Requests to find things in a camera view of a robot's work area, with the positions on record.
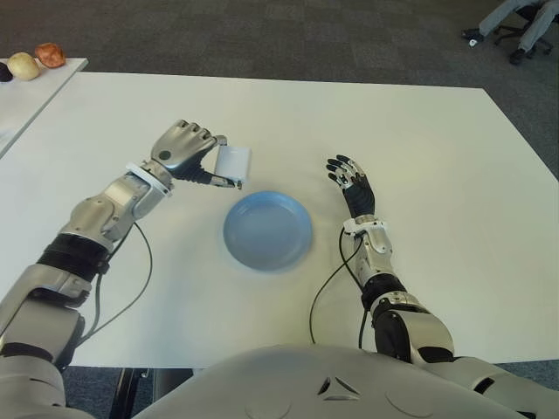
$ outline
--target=blue plate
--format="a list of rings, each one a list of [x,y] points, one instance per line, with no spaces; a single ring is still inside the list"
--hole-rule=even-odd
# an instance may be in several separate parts
[[[312,237],[305,207],[279,192],[246,196],[225,218],[227,249],[241,264],[259,271],[293,266],[307,253]]]

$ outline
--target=white table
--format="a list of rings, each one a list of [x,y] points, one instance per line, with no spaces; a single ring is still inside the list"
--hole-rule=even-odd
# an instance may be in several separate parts
[[[87,65],[86,58],[68,58],[59,68],[47,68],[35,60],[41,70],[36,79],[22,81],[14,78],[0,83],[0,158],[74,73]],[[0,58],[0,62],[7,61],[7,58]]]
[[[9,203],[0,295],[78,201],[148,157],[179,118],[251,147],[252,182],[240,192],[176,183],[141,221],[155,254],[150,287],[78,349],[75,365],[205,367],[255,347],[309,342],[310,303],[339,264],[336,239],[349,217],[324,168],[335,154],[367,171],[393,265],[447,324],[458,355],[559,356],[557,181],[481,89],[76,74],[0,165]],[[245,268],[221,238],[229,208],[263,189],[295,197],[312,217],[311,250],[284,274]],[[101,321],[144,282],[136,233],[112,265]],[[93,299],[83,313],[93,317]],[[362,308],[347,274],[315,314],[320,343],[356,345]]]

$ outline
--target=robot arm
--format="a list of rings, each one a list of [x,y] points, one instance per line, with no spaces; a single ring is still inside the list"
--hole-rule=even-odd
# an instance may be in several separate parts
[[[226,144],[225,137],[179,120],[154,145],[149,161],[128,164],[125,175],[76,206],[68,224],[0,303],[3,414],[20,417],[52,410],[56,417],[70,415],[57,407],[65,406],[59,370],[70,363],[84,330],[75,307],[86,300],[93,278],[107,272],[114,243],[170,196],[173,179],[240,187],[201,165],[210,150]]]
[[[452,336],[402,285],[390,263],[392,245],[384,223],[375,216],[375,197],[367,176],[351,159],[329,159],[328,177],[340,188],[352,218],[346,234],[361,237],[355,271],[362,304],[372,316],[376,350],[409,362],[471,389],[526,417],[559,417],[559,394],[476,358],[455,357]]]

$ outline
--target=gray carpet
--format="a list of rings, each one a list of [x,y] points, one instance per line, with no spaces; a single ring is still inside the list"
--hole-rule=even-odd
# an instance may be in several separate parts
[[[52,41],[69,57],[88,57],[92,72],[483,87],[557,177],[559,48],[514,67],[515,41],[470,49],[459,37],[499,2],[2,0],[0,57]],[[546,38],[559,45],[558,33],[555,24]],[[506,367],[559,388],[559,362]],[[117,375],[70,368],[70,404],[107,417]],[[141,381],[137,409],[149,386]]]

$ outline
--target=office chair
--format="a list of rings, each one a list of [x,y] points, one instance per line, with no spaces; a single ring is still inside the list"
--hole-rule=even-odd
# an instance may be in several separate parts
[[[522,28],[515,28],[513,26],[506,26],[504,24],[499,25],[499,27],[495,29],[495,31],[493,32],[495,35],[498,35],[499,32],[503,29],[506,31],[510,31],[511,33],[498,37],[495,40],[495,45],[500,44],[500,41],[505,38],[520,38],[522,35],[524,35],[524,32],[526,32],[530,27],[530,25],[532,24],[532,22],[534,22],[535,15],[537,15],[538,10],[539,8],[537,6],[524,6],[521,9],[518,9],[516,11],[516,14],[526,19],[527,20],[526,24]],[[559,15],[556,15],[556,18],[553,19],[553,22],[556,24],[559,23]],[[546,47],[546,49],[543,50],[544,55],[549,55],[551,53],[551,50],[553,50],[553,45],[543,38],[539,38],[536,41],[536,43],[542,44],[543,46]],[[526,53],[526,56],[527,58],[532,58],[534,54],[535,54],[535,45],[530,51]]]

